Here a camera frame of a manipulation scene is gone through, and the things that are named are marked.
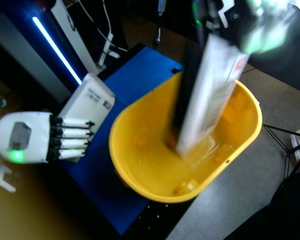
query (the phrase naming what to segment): led light strip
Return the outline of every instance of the led light strip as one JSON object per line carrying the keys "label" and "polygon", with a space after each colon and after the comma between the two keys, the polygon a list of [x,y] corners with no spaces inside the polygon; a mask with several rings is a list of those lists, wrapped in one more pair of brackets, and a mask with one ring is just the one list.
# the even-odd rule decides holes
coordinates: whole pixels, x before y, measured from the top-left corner
{"label": "led light strip", "polygon": [[76,72],[74,71],[74,69],[70,66],[69,62],[66,60],[65,56],[61,53],[61,51],[59,50],[59,48],[57,47],[57,45],[55,44],[55,42],[52,40],[52,38],[50,37],[50,35],[47,33],[46,29],[44,28],[44,26],[41,24],[41,22],[39,21],[39,19],[34,16],[32,18],[32,21],[34,22],[34,24],[38,27],[38,29],[40,30],[40,32],[42,33],[42,35],[45,37],[45,39],[47,40],[47,42],[50,44],[50,46],[52,47],[52,49],[55,51],[55,53],[58,55],[58,57],[61,59],[61,61],[63,62],[63,64],[65,65],[65,67],[69,70],[69,72],[72,74],[72,76],[74,77],[74,79],[77,81],[77,83],[79,85],[82,84],[82,81],[80,80],[80,78],[78,77],[78,75],[76,74]]}

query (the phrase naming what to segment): yellow bin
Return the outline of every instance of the yellow bin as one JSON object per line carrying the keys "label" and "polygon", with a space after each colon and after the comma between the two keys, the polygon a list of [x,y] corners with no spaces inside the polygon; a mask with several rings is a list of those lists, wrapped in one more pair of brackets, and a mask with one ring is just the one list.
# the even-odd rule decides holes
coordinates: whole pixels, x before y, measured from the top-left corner
{"label": "yellow bin", "polygon": [[180,74],[128,106],[114,121],[109,147],[121,179],[162,203],[190,200],[205,189],[258,136],[258,101],[239,81],[214,132],[186,158],[163,141]]}

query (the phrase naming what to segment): blue table surface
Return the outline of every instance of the blue table surface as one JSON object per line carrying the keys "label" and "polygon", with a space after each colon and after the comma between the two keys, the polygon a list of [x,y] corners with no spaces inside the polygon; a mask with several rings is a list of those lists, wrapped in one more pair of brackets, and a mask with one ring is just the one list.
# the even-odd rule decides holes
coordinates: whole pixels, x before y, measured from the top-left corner
{"label": "blue table surface", "polygon": [[170,78],[182,66],[145,47],[104,83],[116,95],[115,104],[78,163],[62,166],[85,194],[122,235],[150,200],[123,186],[114,172],[109,152],[109,134],[117,115],[128,105]]}

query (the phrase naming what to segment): gray floor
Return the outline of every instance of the gray floor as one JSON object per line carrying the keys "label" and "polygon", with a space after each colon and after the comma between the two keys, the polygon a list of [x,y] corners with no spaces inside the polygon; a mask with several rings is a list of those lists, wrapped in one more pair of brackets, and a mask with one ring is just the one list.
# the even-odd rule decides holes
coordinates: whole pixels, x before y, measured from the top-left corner
{"label": "gray floor", "polygon": [[[138,42],[151,46],[156,26],[139,18],[124,18],[130,47]],[[157,49],[180,62],[186,40],[162,30]],[[260,102],[263,123],[296,131],[300,129],[300,91],[246,67],[243,82]],[[262,130],[258,138],[194,201],[168,240],[221,240],[251,215],[266,206],[283,179],[284,153]]]}

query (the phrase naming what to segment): white robotic hand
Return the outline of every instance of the white robotic hand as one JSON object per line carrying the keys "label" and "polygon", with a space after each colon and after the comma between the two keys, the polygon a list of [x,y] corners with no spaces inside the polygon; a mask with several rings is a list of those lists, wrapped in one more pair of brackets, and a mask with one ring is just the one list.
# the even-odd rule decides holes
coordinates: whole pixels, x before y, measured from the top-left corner
{"label": "white robotic hand", "polygon": [[10,113],[0,119],[0,155],[17,164],[78,159],[86,154],[94,125],[49,112]]}

